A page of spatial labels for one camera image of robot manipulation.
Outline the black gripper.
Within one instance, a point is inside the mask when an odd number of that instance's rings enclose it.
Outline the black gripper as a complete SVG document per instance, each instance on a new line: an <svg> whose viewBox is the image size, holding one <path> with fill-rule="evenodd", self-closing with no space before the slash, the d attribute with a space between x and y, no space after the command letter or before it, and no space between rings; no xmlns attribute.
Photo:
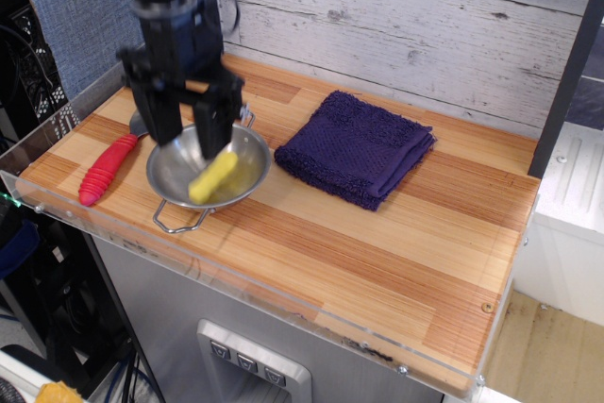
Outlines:
<svg viewBox="0 0 604 403"><path fill-rule="evenodd" d="M133 0L144 47L123 48L118 56L138 112L160 146L183 129L179 96L188 79L218 91L193 94L193 119L202 156L214 159L231 141L242 119L243 81L222 63L205 16L206 0Z"/></svg>

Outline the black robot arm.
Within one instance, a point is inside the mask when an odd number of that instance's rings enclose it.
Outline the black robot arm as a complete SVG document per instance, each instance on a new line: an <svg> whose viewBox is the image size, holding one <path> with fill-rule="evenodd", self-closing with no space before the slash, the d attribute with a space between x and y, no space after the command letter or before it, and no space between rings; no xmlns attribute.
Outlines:
<svg viewBox="0 0 604 403"><path fill-rule="evenodd" d="M193 110L202 156L215 158L241 119L243 80L223 64L217 0L133 0L144 46L123 48L126 85L160 146L183 131L180 108Z"/></svg>

